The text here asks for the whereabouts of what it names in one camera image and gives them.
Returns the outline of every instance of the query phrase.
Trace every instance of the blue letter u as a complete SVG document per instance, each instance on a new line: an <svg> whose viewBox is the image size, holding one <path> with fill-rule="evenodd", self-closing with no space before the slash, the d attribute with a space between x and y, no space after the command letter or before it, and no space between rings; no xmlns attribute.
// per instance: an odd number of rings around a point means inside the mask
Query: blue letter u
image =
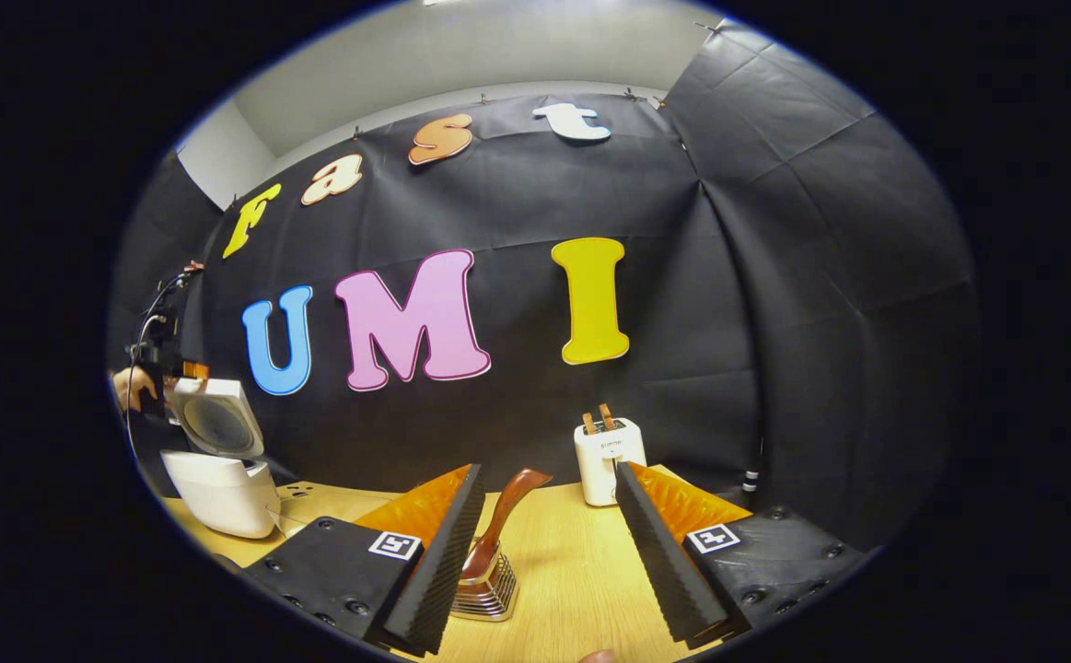
<svg viewBox="0 0 1071 663"><path fill-rule="evenodd" d="M269 315L273 305L269 301L254 303L244 310L240 319L244 322L248 338L248 366L253 378L261 390L274 396L287 396L300 390L311 377L311 335L306 334L306 302L311 301L311 286L297 286L282 292L277 302L286 312L286 322L290 328L290 364L285 368L273 365L269 349Z"/></svg>

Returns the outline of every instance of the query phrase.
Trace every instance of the open lid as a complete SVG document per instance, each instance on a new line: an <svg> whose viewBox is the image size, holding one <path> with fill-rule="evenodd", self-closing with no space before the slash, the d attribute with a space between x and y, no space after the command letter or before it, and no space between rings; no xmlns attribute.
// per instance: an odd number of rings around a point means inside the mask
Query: open lid
<svg viewBox="0 0 1071 663"><path fill-rule="evenodd" d="M240 458L266 453L240 380L182 377L164 395L179 425L203 452Z"/></svg>

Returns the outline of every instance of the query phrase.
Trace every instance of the white wall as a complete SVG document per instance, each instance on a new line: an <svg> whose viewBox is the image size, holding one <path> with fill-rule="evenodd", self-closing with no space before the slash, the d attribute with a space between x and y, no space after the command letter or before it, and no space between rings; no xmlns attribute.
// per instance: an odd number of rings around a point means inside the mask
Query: white wall
<svg viewBox="0 0 1071 663"><path fill-rule="evenodd" d="M316 154L316 152L326 150L326 148L334 146L336 142L349 139L355 134L356 126L359 126L359 131L371 131L380 126L387 126L394 121L402 121L402 119L429 112L429 110L461 104L472 104L472 102L481 101L483 92L485 93L485 100L488 102L489 100L506 100L509 96L523 96L527 94L568 94L574 92L624 94L627 88L632 88L633 93L637 96L645 96L648 104L652 105L653 108L658 108L658 102L653 100L654 96L658 96L659 100L665 100L666 97L666 92L662 91L662 89L636 88L615 82L591 82L585 80L540 80L534 82L485 85L485 87L481 88L456 89L454 92L425 96L423 100L407 102L406 104L392 106L392 108L378 110L378 112L364 116L357 121L350 121L345 125L334 127L326 132L326 134L317 135L317 137L305 141L302 146L292 148L286 154L272 160L266 169L265 177L255 181L253 186L267 180L267 178L274 177L277 172L299 163L299 161L306 159L308 155Z"/></svg>
<svg viewBox="0 0 1071 663"><path fill-rule="evenodd" d="M191 180L222 210L266 180L273 152L228 100L195 125L177 148Z"/></svg>

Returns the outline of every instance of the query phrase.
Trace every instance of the pink letter m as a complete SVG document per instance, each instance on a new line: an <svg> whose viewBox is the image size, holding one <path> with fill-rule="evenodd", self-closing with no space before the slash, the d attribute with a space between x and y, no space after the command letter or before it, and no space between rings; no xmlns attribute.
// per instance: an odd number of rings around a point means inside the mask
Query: pink letter m
<svg viewBox="0 0 1071 663"><path fill-rule="evenodd" d="M388 372L376 364L374 344L388 358L401 380L417 370L421 334L429 335L429 360L424 374L433 380L461 380L489 370L489 356L477 347L465 273L473 253L433 253L421 260L417 277L401 307L375 272L356 272L334 286L334 297L346 304L351 334L351 373L346 382L355 391L374 391L388 383Z"/></svg>

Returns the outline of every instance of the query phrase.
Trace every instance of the screw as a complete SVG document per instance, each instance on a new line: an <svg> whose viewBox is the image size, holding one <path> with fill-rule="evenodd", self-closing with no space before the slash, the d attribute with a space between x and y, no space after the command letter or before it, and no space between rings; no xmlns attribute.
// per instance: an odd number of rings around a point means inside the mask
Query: screw
<svg viewBox="0 0 1071 663"><path fill-rule="evenodd" d="M366 617L367 614L372 613L372 609L367 607L367 604L362 601L350 600L346 602L346 608L350 609L351 613L358 614L359 617Z"/></svg>

